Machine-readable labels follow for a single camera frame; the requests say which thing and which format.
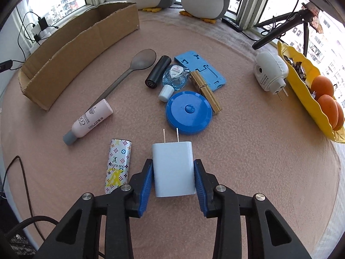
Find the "cardboard box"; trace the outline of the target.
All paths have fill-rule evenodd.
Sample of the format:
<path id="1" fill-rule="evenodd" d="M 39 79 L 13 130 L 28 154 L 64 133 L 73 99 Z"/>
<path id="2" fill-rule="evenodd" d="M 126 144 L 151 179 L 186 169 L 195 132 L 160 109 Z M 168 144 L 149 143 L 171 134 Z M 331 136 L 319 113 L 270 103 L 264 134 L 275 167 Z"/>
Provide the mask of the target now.
<path id="1" fill-rule="evenodd" d="M 88 64 L 138 29 L 139 15 L 133 3 L 106 3 L 74 17 L 23 64 L 18 74 L 22 94 L 49 110 Z"/>

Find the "blue plastic phone stand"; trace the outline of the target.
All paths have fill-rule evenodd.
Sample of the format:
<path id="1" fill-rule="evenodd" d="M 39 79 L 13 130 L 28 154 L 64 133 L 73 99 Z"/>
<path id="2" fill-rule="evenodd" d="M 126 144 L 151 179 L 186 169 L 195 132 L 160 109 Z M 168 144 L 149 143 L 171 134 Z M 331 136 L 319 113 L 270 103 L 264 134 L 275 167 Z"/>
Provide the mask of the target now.
<path id="1" fill-rule="evenodd" d="M 198 71 L 212 91 L 226 84 L 224 76 L 210 65 L 200 54 L 192 50 L 174 57 L 175 62 L 190 71 Z"/>

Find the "grey plastic spoon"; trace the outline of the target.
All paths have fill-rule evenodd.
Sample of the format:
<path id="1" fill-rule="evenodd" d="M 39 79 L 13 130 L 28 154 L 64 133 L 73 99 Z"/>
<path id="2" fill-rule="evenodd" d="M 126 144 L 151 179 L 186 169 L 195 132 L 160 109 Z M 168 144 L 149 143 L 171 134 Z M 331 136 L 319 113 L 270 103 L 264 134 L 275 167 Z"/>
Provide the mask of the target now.
<path id="1" fill-rule="evenodd" d="M 157 54 L 153 49 L 144 49 L 138 52 L 132 58 L 129 68 L 110 86 L 108 86 L 108 88 L 96 99 L 96 101 L 91 105 L 91 107 L 95 106 L 101 100 L 108 97 L 112 93 L 112 91 L 132 72 L 148 69 L 149 67 L 151 67 L 155 63 L 156 57 Z"/>

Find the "orange fruit middle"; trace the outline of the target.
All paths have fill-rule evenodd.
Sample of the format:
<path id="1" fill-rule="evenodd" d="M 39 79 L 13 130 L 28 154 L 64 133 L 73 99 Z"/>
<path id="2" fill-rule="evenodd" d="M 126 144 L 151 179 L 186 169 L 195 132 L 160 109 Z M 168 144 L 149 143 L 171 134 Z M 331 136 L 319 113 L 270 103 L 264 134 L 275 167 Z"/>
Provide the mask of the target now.
<path id="1" fill-rule="evenodd" d="M 317 76 L 312 81 L 310 87 L 311 91 L 315 93 L 315 100 L 318 100 L 322 95 L 334 95 L 334 87 L 332 82 L 325 76 Z"/>

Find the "white plug-in device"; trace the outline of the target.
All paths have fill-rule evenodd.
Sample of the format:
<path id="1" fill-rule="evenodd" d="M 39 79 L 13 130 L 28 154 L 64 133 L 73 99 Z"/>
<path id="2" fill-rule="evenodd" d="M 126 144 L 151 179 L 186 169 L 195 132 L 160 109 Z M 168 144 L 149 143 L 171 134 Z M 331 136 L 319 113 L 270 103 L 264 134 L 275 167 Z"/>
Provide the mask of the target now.
<path id="1" fill-rule="evenodd" d="M 260 52 L 256 56 L 253 71 L 258 84 L 265 92 L 278 95 L 280 100 L 281 91 L 288 97 L 285 79 L 289 68 L 279 55 L 272 52 Z"/>

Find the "pink cosmetic bottle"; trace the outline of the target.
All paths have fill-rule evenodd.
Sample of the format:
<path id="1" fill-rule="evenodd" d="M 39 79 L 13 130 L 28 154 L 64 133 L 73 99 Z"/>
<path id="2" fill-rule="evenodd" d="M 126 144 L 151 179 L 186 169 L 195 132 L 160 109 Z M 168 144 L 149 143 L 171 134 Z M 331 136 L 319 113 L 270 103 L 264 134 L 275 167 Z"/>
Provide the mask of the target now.
<path id="1" fill-rule="evenodd" d="M 71 130 L 63 136 L 63 142 L 68 146 L 72 145 L 112 114 L 110 104 L 106 99 L 102 99 L 73 123 Z"/>

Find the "monogram patterned lighter case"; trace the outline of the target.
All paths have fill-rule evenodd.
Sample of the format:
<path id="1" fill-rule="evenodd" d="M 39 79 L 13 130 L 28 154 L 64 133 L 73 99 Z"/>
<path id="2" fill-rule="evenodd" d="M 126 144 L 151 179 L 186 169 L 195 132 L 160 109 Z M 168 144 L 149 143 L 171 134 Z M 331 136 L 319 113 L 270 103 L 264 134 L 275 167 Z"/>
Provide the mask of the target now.
<path id="1" fill-rule="evenodd" d="M 105 194 L 110 194 L 128 183 L 131 150 L 130 140 L 111 140 L 105 177 Z"/>

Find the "orange fruit front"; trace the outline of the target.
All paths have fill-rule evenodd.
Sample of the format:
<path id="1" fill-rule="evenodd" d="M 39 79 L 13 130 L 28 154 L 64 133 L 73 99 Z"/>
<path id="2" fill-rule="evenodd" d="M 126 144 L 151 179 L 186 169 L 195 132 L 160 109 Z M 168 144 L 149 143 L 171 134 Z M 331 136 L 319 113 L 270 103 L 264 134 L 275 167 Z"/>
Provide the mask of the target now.
<path id="1" fill-rule="evenodd" d="M 327 94 L 319 97 L 318 103 L 321 107 L 322 112 L 328 117 L 329 123 L 334 129 L 339 119 L 338 107 L 336 101 Z"/>

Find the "black power adapter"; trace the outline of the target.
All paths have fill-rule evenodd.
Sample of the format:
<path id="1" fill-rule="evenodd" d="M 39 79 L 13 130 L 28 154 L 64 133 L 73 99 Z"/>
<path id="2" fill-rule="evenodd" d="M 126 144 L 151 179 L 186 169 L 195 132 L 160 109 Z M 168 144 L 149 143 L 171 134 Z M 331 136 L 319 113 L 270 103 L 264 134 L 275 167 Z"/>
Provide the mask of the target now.
<path id="1" fill-rule="evenodd" d="M 39 18 L 38 25 L 39 25 L 41 31 L 44 31 L 45 29 L 47 29 L 49 27 L 45 17 Z"/>

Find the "wooden clothespin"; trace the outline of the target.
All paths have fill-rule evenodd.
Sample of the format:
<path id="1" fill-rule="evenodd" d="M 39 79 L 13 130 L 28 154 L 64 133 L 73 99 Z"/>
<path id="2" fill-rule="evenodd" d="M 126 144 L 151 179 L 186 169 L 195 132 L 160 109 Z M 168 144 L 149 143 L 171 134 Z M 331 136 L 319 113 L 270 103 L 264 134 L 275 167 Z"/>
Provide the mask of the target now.
<path id="1" fill-rule="evenodd" d="M 222 107 L 215 94 L 206 83 L 204 77 L 201 76 L 200 72 L 192 71 L 190 72 L 190 79 L 198 92 L 207 99 L 214 114 L 217 115 L 222 110 Z"/>

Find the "blue round tape measure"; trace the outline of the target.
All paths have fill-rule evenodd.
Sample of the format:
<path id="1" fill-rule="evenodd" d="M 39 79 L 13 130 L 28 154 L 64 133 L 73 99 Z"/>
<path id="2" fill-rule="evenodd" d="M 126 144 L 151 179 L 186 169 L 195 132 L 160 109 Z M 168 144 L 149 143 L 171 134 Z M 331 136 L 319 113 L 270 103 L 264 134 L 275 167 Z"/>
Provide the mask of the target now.
<path id="1" fill-rule="evenodd" d="M 178 129 L 185 135 L 192 135 L 208 127 L 213 110 L 203 95 L 193 91 L 182 91 L 168 100 L 165 115 L 173 129 Z"/>

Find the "black cylinder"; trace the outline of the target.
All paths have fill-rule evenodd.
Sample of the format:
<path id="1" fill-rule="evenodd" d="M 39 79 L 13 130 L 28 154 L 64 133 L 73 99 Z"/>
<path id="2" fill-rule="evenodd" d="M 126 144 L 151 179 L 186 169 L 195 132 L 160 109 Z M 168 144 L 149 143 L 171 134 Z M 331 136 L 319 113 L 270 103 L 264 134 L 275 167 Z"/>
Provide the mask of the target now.
<path id="1" fill-rule="evenodd" d="M 151 89 L 157 88 L 162 81 L 165 70 L 170 64 L 171 58 L 167 55 L 162 55 L 146 78 L 145 85 Z"/>

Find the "white power strip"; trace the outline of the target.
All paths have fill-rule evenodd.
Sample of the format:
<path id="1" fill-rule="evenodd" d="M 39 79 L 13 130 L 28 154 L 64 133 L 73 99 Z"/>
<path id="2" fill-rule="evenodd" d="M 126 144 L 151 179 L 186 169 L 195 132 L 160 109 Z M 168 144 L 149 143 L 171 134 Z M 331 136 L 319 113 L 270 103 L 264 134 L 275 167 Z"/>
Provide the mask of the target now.
<path id="1" fill-rule="evenodd" d="M 30 54 L 37 50 L 58 29 L 58 26 L 48 25 L 46 29 L 42 30 L 39 24 L 35 25 L 31 29 L 31 39 L 33 40 L 33 44 L 29 49 Z"/>

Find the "orange fruit rear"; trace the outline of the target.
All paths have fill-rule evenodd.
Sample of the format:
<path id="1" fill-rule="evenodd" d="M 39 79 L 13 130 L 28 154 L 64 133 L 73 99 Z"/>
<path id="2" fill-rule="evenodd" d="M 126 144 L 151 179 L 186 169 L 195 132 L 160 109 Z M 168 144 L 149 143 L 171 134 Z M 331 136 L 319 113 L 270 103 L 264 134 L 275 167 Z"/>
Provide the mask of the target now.
<path id="1" fill-rule="evenodd" d="M 344 124 L 344 112 L 341 105 L 337 101 L 335 101 L 335 103 L 337 105 L 337 110 L 338 110 L 338 121 L 337 121 L 336 126 L 333 129 L 334 131 L 338 131 L 343 127 L 343 124 Z"/>

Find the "white USB wall charger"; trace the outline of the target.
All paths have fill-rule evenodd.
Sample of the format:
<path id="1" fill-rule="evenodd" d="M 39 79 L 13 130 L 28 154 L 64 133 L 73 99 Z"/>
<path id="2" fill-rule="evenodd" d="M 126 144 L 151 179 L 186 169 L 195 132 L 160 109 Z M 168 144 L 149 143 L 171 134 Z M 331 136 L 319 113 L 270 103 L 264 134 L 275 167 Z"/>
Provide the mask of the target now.
<path id="1" fill-rule="evenodd" d="M 181 141 L 152 145 L 155 196 L 169 198 L 196 194 L 192 143 Z"/>

